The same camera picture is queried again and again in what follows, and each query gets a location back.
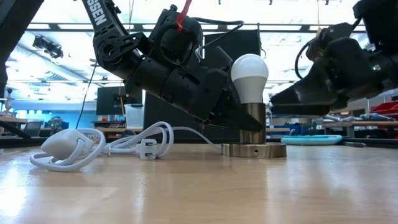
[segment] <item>led bulb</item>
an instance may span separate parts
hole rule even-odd
[[[262,103],[262,92],[268,79],[268,67],[258,55],[240,56],[231,69],[231,79],[241,103]]]

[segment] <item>lamp base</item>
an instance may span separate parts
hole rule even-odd
[[[265,144],[222,144],[221,154],[229,157],[245,157],[245,158],[280,158],[286,157],[286,145],[281,143],[265,143]]]

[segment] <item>red cable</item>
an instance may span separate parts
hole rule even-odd
[[[188,14],[189,6],[191,5],[192,0],[186,0],[184,8],[182,9],[182,12],[178,15],[176,23],[178,25],[178,31],[182,31],[183,27],[181,25],[182,21],[185,19],[185,16]]]

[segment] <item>blue object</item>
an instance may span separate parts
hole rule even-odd
[[[331,146],[342,139],[340,135],[284,136],[281,142],[296,146]]]

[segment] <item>power plug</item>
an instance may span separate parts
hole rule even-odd
[[[68,159],[76,149],[79,139],[84,142],[82,154],[88,154],[94,142],[76,129],[66,129],[50,136],[43,143],[41,150],[58,160]]]
[[[156,140],[155,139],[143,139],[138,145],[139,157],[142,160],[154,160],[156,159]]]

